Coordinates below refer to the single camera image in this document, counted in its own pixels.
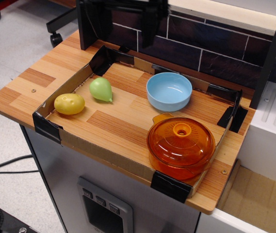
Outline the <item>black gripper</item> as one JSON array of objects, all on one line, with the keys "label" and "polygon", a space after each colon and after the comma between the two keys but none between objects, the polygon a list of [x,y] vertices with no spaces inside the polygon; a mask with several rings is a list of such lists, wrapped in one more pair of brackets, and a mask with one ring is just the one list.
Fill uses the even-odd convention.
[{"label": "black gripper", "polygon": [[167,0],[85,0],[88,6],[107,10],[142,13],[142,48],[153,45],[160,24],[159,17],[167,17],[169,4]]}]

